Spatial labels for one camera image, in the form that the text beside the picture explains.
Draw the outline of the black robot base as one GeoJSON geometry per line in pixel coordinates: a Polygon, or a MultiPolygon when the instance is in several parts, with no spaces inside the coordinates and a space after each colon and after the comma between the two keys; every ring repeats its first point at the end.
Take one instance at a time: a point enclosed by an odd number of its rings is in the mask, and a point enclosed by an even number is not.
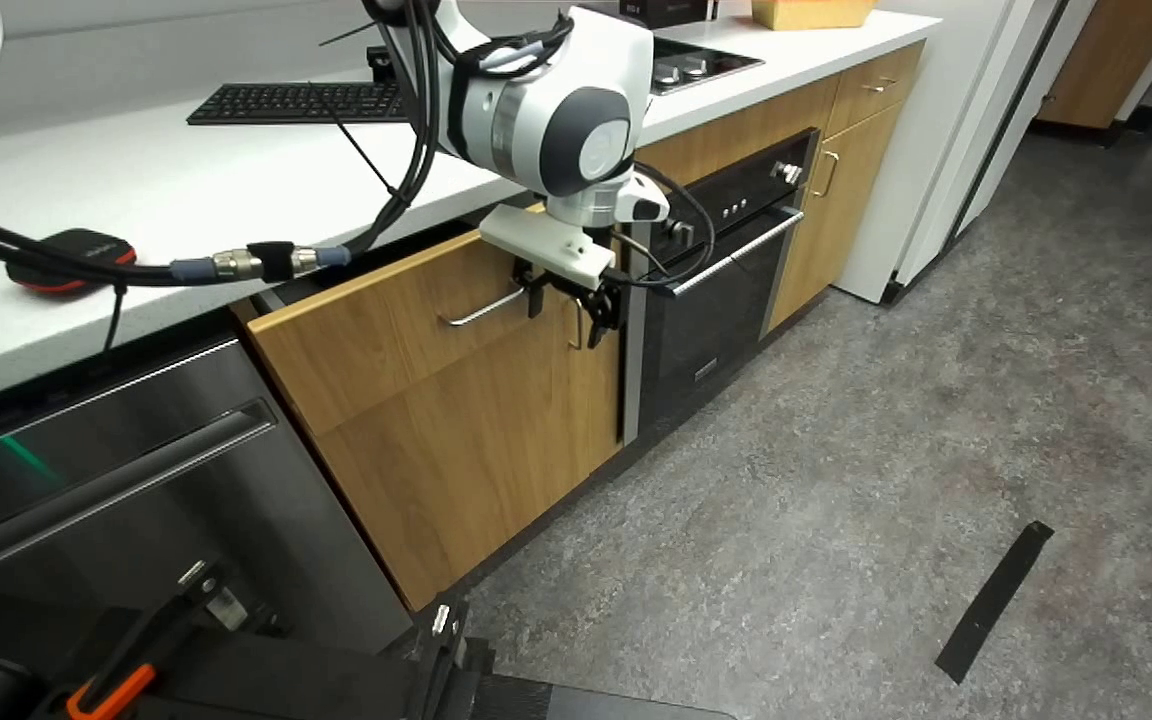
{"type": "MultiPolygon", "coordinates": [[[[0,603],[0,720],[66,720],[80,688],[142,611],[0,603]]],[[[412,653],[197,630],[123,720],[730,720],[715,709],[494,678],[451,630],[412,653]]]]}

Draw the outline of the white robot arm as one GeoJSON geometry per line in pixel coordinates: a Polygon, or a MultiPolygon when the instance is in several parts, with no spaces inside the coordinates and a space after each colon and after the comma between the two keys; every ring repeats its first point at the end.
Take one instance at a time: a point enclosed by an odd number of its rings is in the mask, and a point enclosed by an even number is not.
{"type": "Polygon", "coordinates": [[[412,94],[416,152],[387,221],[422,184],[432,147],[543,200],[494,204],[480,241],[514,261],[522,288],[556,285],[595,330],[620,322],[625,275],[603,227],[658,224],[664,188],[634,170],[652,99],[652,34],[563,7],[540,34],[489,37],[460,0],[361,0],[412,94]]]}

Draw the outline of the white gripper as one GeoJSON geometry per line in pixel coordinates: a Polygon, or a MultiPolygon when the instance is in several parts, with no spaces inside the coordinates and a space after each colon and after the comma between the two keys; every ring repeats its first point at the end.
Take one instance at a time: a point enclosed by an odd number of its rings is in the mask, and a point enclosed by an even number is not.
{"type": "Polygon", "coordinates": [[[543,213],[494,204],[480,221],[480,241],[514,258],[510,280],[522,294],[528,322],[543,315],[543,285],[551,274],[575,288],[592,288],[578,297],[578,305],[595,333],[620,330],[620,294],[612,285],[595,288],[615,266],[615,254],[595,244],[583,227],[561,224],[543,213]]]}

